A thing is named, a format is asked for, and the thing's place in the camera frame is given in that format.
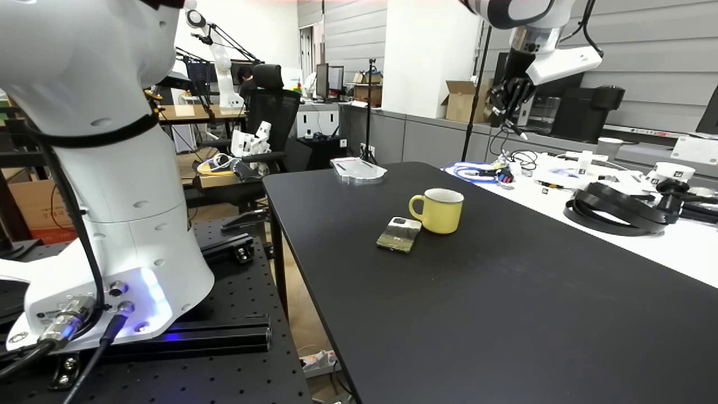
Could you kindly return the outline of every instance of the mug handle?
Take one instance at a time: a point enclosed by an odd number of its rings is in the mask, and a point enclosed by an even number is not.
[[[416,218],[416,221],[423,221],[423,216],[420,216],[420,213],[412,208],[415,202],[422,202],[422,213],[423,213],[423,202],[426,202],[426,198],[423,198],[423,196],[415,196],[415,198],[409,200],[409,213],[411,213],[412,218]]]

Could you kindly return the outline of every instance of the table leg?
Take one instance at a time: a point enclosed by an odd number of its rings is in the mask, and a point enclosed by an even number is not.
[[[283,229],[279,229],[279,225],[278,225],[278,218],[276,218],[276,213],[273,213],[273,206],[268,208],[268,223],[272,223],[272,250],[273,250],[273,278],[276,278],[276,290],[278,290],[278,299],[279,299],[279,303],[283,303],[283,310],[285,310],[287,318],[288,318]]]

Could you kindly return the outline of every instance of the yellow mug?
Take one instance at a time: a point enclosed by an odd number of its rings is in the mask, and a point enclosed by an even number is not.
[[[409,200],[409,211],[430,233],[453,233],[462,218],[463,196],[450,189],[426,189],[423,196]]]

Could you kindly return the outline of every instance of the white wall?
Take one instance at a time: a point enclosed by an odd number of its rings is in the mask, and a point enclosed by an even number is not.
[[[295,0],[199,0],[196,10],[259,61],[283,65],[285,85],[301,79]],[[211,49],[191,36],[184,15],[174,44],[213,61]]]
[[[440,117],[446,79],[471,79],[480,19],[457,0],[388,0],[384,110]]]

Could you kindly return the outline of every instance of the black table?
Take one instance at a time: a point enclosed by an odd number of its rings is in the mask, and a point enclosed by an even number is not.
[[[382,185],[264,180],[322,326],[367,402],[718,402],[718,292],[426,165]],[[411,196],[466,196],[456,235],[375,248]]]
[[[205,245],[225,238],[218,225],[199,226],[196,240]],[[228,324],[268,324],[268,352],[225,352],[225,354],[181,354],[166,359],[125,359],[106,358],[90,376],[76,402],[247,402],[247,404],[301,404],[312,402],[303,378],[292,335],[279,310],[276,288],[262,245],[255,240],[255,260],[237,270],[230,253],[208,260],[218,276],[213,294],[203,301],[214,326]],[[56,253],[57,250],[37,250],[28,259]],[[56,404],[66,391],[50,391],[56,359],[26,378],[0,385],[1,402],[12,404]]]

